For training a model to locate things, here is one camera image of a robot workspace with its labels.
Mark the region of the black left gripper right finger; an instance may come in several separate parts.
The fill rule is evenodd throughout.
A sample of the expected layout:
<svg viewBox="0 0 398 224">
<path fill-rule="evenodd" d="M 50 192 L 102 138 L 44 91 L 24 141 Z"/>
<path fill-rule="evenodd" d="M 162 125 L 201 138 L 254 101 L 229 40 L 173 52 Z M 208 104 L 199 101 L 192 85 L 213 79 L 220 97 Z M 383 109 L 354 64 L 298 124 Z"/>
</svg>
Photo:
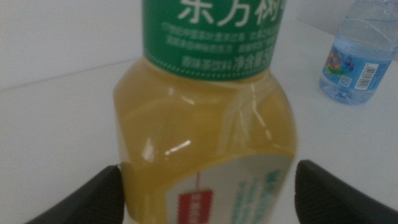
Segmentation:
<svg viewBox="0 0 398 224">
<path fill-rule="evenodd" d="M 310 160 L 295 173 L 295 211 L 306 224 L 397 224 L 397 210 L 367 196 Z"/>
</svg>

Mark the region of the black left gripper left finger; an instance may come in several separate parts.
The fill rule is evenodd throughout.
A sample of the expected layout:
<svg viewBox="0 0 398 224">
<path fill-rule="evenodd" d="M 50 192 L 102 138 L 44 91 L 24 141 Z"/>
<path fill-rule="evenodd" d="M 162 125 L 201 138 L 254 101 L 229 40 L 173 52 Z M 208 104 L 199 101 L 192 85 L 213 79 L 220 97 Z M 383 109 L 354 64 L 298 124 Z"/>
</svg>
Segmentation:
<svg viewBox="0 0 398 224">
<path fill-rule="evenodd" d="M 113 165 L 28 224 L 122 224 L 123 220 L 121 171 Z"/>
</svg>

